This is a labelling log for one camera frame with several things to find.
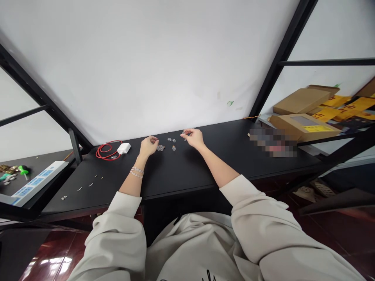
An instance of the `left hand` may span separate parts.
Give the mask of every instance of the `left hand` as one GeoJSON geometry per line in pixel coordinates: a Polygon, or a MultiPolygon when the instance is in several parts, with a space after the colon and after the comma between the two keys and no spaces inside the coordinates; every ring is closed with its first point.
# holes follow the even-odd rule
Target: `left hand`
{"type": "Polygon", "coordinates": [[[157,146],[159,145],[159,140],[157,137],[149,136],[141,142],[141,149],[139,151],[139,156],[148,158],[150,155],[154,154],[157,146]]]}

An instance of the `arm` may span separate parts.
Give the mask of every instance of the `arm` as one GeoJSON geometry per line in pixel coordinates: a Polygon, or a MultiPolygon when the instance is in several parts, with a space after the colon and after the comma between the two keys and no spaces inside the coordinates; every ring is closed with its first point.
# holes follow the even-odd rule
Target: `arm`
{"type": "MultiPolygon", "coordinates": [[[[148,157],[159,141],[148,137],[142,141],[134,167],[144,171],[148,157]]],[[[141,176],[139,171],[132,171],[141,176]]],[[[134,219],[141,202],[142,179],[131,173],[108,210],[98,216],[85,241],[84,257],[69,277],[72,280],[143,279],[146,259],[146,236],[142,224],[134,219]]]]}
{"type": "Polygon", "coordinates": [[[200,130],[185,132],[190,136],[181,136],[202,154],[232,204],[233,230],[265,280],[364,280],[338,253],[306,235],[287,204],[267,197],[211,152],[200,130]]]}

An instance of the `red cable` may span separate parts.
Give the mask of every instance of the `red cable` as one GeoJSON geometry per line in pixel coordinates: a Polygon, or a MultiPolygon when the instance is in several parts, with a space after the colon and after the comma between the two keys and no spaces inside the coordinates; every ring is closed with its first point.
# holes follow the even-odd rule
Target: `red cable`
{"type": "Polygon", "coordinates": [[[115,151],[115,152],[112,153],[111,155],[108,155],[108,156],[105,156],[105,157],[100,155],[101,152],[104,153],[104,152],[111,151],[112,146],[110,145],[110,143],[112,143],[112,142],[118,142],[118,141],[119,141],[120,143],[122,143],[122,141],[120,141],[120,140],[113,140],[113,141],[107,142],[107,143],[105,143],[105,144],[102,144],[101,146],[98,147],[98,150],[96,151],[95,156],[98,157],[98,158],[100,158],[100,159],[106,160],[106,161],[114,161],[114,160],[120,158],[121,154],[119,154],[119,155],[117,156],[116,159],[106,159],[106,158],[108,158],[108,157],[111,157],[111,156],[115,155],[115,154],[117,153],[117,151],[115,151]],[[109,146],[109,149],[103,151],[102,149],[103,149],[103,147],[106,146],[106,145],[109,146]]]}

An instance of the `green screwdriver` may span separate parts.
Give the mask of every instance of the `green screwdriver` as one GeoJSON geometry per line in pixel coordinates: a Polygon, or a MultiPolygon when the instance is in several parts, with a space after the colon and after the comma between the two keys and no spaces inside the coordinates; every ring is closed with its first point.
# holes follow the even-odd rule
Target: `green screwdriver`
{"type": "Polygon", "coordinates": [[[18,166],[18,170],[21,172],[21,174],[25,175],[26,181],[29,181],[27,178],[27,174],[29,173],[28,168],[25,165],[18,166]]]}

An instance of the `tiled floor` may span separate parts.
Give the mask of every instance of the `tiled floor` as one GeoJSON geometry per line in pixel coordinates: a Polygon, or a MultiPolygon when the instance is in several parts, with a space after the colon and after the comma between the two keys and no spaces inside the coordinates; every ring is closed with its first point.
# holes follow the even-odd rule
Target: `tiled floor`
{"type": "MultiPolygon", "coordinates": [[[[273,180],[253,184],[268,196],[279,188],[273,180]]],[[[306,202],[295,195],[282,197],[302,229],[315,240],[329,246],[350,262],[367,280],[375,280],[375,223],[337,212],[301,217],[298,208],[306,202]]],[[[143,223],[143,215],[135,217],[143,223]]],[[[88,234],[53,231],[30,262],[20,281],[65,281],[84,254],[88,234]]]]}

